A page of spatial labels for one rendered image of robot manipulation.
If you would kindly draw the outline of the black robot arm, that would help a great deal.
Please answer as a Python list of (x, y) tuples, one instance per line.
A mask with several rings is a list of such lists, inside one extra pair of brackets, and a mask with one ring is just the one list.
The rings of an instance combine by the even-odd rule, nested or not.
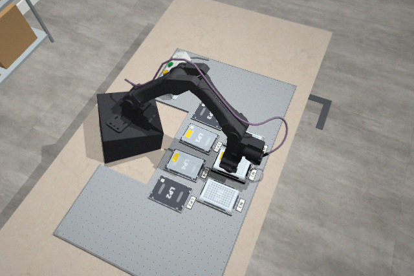
[(107, 126), (121, 133), (151, 105), (152, 99), (165, 94), (179, 95), (190, 90), (215, 116), (222, 132), (227, 136), (226, 146), (229, 151), (234, 152), (231, 154), (231, 160), (240, 163), (242, 157), (245, 156), (245, 159), (252, 164), (260, 165), (265, 142), (246, 132), (249, 124), (240, 121), (234, 113), (240, 119), (246, 122), (248, 120), (242, 113), (235, 110), (216, 89), (207, 74), (209, 66), (205, 63), (194, 64), (205, 77), (202, 77), (193, 65), (181, 62), (151, 83), (141, 87), (133, 86), (123, 97), (120, 104), (121, 112), (119, 110), (111, 117), (107, 121)]

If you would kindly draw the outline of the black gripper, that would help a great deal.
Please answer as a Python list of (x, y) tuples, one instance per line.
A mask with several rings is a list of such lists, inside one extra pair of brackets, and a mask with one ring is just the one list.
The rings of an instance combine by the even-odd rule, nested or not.
[(237, 166), (239, 162), (231, 160), (231, 154), (234, 152), (231, 152), (228, 150), (227, 146), (223, 153), (223, 156), (221, 158), (221, 162), (219, 164), (219, 167), (224, 169), (227, 173), (236, 173), (237, 172)]

